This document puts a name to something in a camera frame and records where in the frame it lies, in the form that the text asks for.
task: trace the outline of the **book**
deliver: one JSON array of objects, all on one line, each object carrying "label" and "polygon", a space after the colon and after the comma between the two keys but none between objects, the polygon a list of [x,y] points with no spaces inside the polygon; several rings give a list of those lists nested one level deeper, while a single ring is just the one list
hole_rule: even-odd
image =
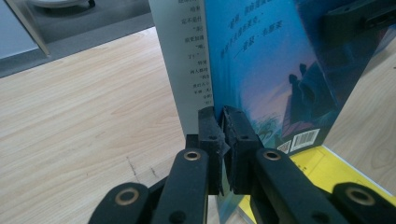
[{"label": "book", "polygon": [[[325,146],[309,148],[290,156],[290,158],[315,186],[327,192],[332,192],[334,186],[339,183],[358,183],[374,190],[396,206],[395,196],[382,189],[370,178],[356,170]],[[246,223],[256,223],[250,209],[249,200],[250,197],[245,196],[238,204],[237,212]]]},{"label": "book", "polygon": [[[396,36],[394,26],[334,29],[358,7],[352,0],[149,2],[184,134],[197,133],[198,109],[213,105],[220,120],[229,105],[265,147],[291,156],[316,153],[367,63]],[[241,200],[218,197],[220,223]]]}]

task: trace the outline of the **barcode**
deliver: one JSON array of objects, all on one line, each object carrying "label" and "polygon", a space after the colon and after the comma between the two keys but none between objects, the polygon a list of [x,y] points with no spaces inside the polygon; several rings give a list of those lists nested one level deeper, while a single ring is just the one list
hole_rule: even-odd
[{"label": "barcode", "polygon": [[309,147],[315,143],[319,133],[319,129],[315,129],[305,133],[299,133],[293,137],[290,151],[300,149],[302,147]]}]

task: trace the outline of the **wood grain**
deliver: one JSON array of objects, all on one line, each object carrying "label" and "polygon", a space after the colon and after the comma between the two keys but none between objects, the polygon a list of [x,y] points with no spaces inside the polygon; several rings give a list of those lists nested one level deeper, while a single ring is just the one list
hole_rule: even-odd
[{"label": "wood grain", "polygon": [[396,39],[367,66],[325,146],[396,195]]},{"label": "wood grain", "polygon": [[[375,57],[326,139],[392,192],[395,52]],[[110,189],[152,185],[184,147],[155,29],[2,78],[0,105],[0,223],[87,223]]]}]

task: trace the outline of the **black plastic part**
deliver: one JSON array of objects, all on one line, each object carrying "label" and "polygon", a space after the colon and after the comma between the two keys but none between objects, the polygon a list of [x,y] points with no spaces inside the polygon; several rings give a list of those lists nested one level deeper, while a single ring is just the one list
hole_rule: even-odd
[{"label": "black plastic part", "polygon": [[347,223],[285,153],[258,150],[254,170],[281,223]]},{"label": "black plastic part", "polygon": [[186,147],[199,147],[198,134],[186,134]]},{"label": "black plastic part", "polygon": [[223,130],[231,150],[224,162],[228,182],[234,194],[250,194],[253,172],[250,161],[262,142],[254,133],[245,113],[234,107],[224,107]]},{"label": "black plastic part", "polygon": [[334,187],[332,202],[350,223],[396,223],[396,208],[372,189],[355,183]]},{"label": "black plastic part", "polygon": [[88,3],[90,4],[90,7],[95,7],[96,3],[94,0],[89,0]]},{"label": "black plastic part", "polygon": [[279,218],[267,195],[262,190],[259,181],[255,179],[250,194],[250,208],[256,219],[261,224],[278,224]]},{"label": "black plastic part", "polygon": [[208,157],[198,148],[177,153],[151,223],[206,223]]},{"label": "black plastic part", "polygon": [[112,189],[93,212],[90,224],[148,223],[149,189],[136,183],[125,183]]},{"label": "black plastic part", "polygon": [[209,194],[224,194],[221,184],[222,161],[229,149],[222,129],[215,119],[213,106],[198,111],[198,148],[209,156]]},{"label": "black plastic part", "polygon": [[150,210],[154,211],[157,208],[158,201],[161,198],[161,194],[163,193],[163,187],[165,186],[167,177],[164,179],[158,181],[155,183],[153,186],[151,186],[148,191],[149,191],[149,205],[150,205]]},{"label": "black plastic part", "polygon": [[325,41],[340,45],[372,29],[396,22],[395,0],[360,0],[339,7],[323,16]]}]

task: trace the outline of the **white book page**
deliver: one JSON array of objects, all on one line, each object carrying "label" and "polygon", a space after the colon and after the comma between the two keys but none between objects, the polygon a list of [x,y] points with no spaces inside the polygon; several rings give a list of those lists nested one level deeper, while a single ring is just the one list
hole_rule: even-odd
[{"label": "white book page", "polygon": [[198,133],[198,110],[213,105],[200,2],[149,0],[184,134]]}]

